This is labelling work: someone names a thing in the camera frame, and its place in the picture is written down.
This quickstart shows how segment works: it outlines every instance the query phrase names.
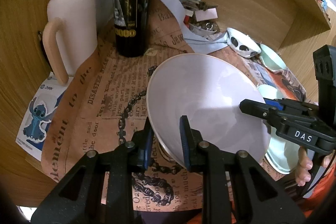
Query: white bowl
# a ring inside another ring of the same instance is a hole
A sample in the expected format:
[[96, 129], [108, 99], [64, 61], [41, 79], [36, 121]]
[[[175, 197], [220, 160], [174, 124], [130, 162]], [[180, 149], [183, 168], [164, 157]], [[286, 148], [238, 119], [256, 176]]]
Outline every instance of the white bowl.
[[260, 47], [248, 35], [233, 28], [228, 28], [227, 32], [228, 45], [242, 57], [250, 58], [261, 53]]
[[283, 95], [280, 90], [276, 89], [271, 85], [260, 85], [258, 86], [258, 91], [264, 98], [268, 99], [282, 99]]
[[154, 71], [147, 88], [152, 128], [167, 153], [184, 166], [179, 119], [221, 150], [244, 149], [254, 159], [264, 157], [270, 135], [261, 119], [243, 114], [244, 99], [264, 102], [255, 85], [223, 60], [201, 54], [169, 58]]
[[[258, 91], [264, 98], [282, 99], [283, 94], [271, 85], [260, 85]], [[265, 155], [272, 167], [281, 174], [289, 174], [297, 165], [299, 160], [299, 145], [287, 141], [276, 135], [276, 128], [271, 128], [271, 140]]]
[[274, 73], [278, 73], [287, 68], [281, 57], [270, 47], [264, 44], [260, 44], [260, 47], [261, 54], [259, 56], [259, 59], [266, 68]]

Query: wine bottle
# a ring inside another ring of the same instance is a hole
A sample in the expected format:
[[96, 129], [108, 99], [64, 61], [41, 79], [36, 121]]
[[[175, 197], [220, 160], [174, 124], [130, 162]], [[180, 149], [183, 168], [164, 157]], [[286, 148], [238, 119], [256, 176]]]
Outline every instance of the wine bottle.
[[114, 0], [115, 42], [126, 57], [141, 56], [146, 50], [149, 0]]

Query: light green bowl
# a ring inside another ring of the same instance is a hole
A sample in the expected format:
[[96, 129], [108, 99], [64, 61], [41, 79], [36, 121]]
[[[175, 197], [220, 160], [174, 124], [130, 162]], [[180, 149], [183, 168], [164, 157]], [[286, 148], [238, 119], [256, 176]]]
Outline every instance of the light green bowl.
[[260, 44], [261, 54], [259, 56], [261, 62], [266, 68], [272, 72], [279, 72], [283, 69], [286, 69], [287, 66], [280, 56], [273, 51], [270, 47]]

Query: sticker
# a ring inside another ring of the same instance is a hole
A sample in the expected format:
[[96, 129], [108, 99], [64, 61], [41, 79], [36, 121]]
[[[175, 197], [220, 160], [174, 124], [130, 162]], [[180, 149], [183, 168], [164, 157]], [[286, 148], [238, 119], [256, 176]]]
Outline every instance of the sticker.
[[114, 23], [120, 27], [137, 27], [138, 0], [114, 0]]
[[37, 97], [35, 97], [29, 104], [30, 118], [27, 119], [27, 126], [23, 128], [23, 134], [34, 143], [43, 142], [46, 137], [46, 126], [51, 122], [54, 112], [48, 113], [46, 103], [40, 101], [35, 104]]

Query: red object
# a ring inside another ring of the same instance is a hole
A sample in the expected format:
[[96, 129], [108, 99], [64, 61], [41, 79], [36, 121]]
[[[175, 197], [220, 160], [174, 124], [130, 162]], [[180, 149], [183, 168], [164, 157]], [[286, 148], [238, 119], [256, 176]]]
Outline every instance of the red object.
[[189, 28], [189, 19], [190, 19], [190, 16], [185, 16], [184, 20], [183, 20], [183, 23]]

